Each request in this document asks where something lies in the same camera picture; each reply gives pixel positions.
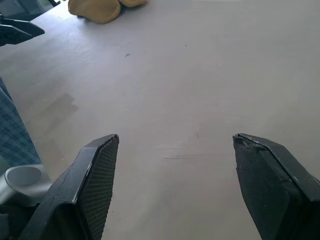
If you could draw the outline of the blue jeans leg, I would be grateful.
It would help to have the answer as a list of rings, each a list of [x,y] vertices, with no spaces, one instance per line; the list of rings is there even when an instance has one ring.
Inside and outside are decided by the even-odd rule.
[[[2,78],[0,78],[0,159],[10,167],[41,163]]]

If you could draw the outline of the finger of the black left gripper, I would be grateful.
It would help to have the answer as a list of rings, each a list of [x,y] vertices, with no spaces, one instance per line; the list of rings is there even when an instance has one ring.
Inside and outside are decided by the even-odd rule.
[[[32,36],[14,26],[0,26],[0,47],[17,45],[28,41]]]
[[[45,34],[45,31],[42,28],[40,28],[39,26],[37,26],[29,21],[1,18],[0,25],[14,27],[20,31],[23,31],[23,32],[33,36],[33,37],[38,37],[40,35]]]

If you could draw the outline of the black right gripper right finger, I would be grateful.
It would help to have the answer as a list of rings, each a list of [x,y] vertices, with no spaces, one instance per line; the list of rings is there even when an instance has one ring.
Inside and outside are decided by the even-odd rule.
[[[320,240],[320,180],[283,145],[232,137],[241,194],[262,240]]]

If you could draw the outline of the yellow-brown cloth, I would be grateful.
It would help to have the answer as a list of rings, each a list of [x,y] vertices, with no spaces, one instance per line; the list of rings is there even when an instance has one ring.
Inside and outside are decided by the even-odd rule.
[[[68,0],[71,15],[86,18],[94,23],[107,24],[115,20],[122,6],[134,8],[145,5],[148,0]]]

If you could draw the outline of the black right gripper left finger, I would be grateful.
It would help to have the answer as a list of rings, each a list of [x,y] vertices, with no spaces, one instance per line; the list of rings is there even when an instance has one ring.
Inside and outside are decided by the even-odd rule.
[[[111,199],[119,136],[82,147],[48,189],[18,240],[101,240]]]

